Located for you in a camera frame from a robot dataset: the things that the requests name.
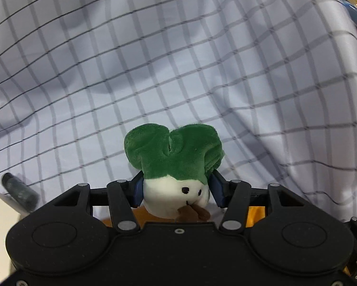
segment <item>stuffed bok choy toy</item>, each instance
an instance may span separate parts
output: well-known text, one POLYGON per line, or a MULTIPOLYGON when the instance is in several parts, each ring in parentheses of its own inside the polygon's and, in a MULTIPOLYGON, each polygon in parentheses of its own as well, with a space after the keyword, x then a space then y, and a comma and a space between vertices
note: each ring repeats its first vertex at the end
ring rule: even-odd
POLYGON ((148 123, 126 135, 124 149, 132 166, 144 173, 144 205, 150 214, 176 221, 210 218, 203 209, 210 197, 208 178, 224 156, 213 127, 193 124, 170 132, 148 123))

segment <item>white grid cloth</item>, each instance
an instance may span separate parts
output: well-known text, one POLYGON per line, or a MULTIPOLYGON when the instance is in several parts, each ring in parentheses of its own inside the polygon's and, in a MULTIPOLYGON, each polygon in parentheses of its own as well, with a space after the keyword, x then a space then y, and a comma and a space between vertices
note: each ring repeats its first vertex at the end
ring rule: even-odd
POLYGON ((212 125, 226 179, 357 216, 357 32, 340 0, 0 0, 0 178, 41 204, 130 179, 123 139, 147 122, 212 125))

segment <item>black cylinder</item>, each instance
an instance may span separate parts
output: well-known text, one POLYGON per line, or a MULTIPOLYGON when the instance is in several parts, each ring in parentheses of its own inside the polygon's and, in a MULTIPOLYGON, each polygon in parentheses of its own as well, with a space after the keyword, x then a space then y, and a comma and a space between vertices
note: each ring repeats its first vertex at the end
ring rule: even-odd
POLYGON ((26 186, 20 179, 11 173, 5 173, 1 178, 2 186, 26 211, 32 212, 37 206, 38 194, 26 186))

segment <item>white plush body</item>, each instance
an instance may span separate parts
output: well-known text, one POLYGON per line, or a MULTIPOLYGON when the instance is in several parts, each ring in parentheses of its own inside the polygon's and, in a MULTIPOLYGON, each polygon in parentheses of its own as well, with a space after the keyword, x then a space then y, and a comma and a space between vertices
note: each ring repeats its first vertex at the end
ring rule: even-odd
POLYGON ((199 180, 179 181, 167 175, 158 179, 145 179, 143 185, 144 205, 156 217, 176 219, 177 210, 187 204, 206 207, 209 202, 209 187, 199 180), (187 194, 183 188, 189 188, 187 194))

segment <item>metal screw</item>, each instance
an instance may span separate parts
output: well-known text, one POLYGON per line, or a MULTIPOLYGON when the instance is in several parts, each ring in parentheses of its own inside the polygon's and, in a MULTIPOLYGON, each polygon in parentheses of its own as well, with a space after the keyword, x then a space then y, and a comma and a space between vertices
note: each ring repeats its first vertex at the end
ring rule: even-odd
POLYGON ((120 230, 130 231, 136 228, 136 223, 131 220, 123 220, 120 223, 118 223, 117 227, 120 230))
POLYGON ((238 230, 242 227, 242 224, 236 220, 227 220, 222 223, 222 227, 226 230, 238 230))

